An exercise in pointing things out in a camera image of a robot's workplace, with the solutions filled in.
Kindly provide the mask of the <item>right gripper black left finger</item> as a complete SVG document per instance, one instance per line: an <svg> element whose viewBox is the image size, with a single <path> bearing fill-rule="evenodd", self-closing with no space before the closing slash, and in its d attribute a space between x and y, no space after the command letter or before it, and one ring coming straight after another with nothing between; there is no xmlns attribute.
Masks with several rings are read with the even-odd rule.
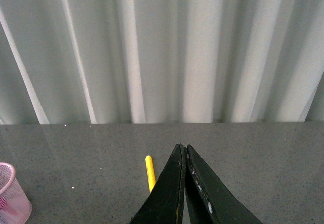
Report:
<svg viewBox="0 0 324 224"><path fill-rule="evenodd" d="M176 144L149 197L130 223L182 223L186 157Z"/></svg>

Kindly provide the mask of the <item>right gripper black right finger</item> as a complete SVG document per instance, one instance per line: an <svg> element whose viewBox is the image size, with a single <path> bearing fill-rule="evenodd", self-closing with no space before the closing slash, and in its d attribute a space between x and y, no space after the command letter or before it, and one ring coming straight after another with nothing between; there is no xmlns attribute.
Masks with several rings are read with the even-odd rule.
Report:
<svg viewBox="0 0 324 224"><path fill-rule="evenodd" d="M192 145L186 152L186 201L191 223L261 223L218 178Z"/></svg>

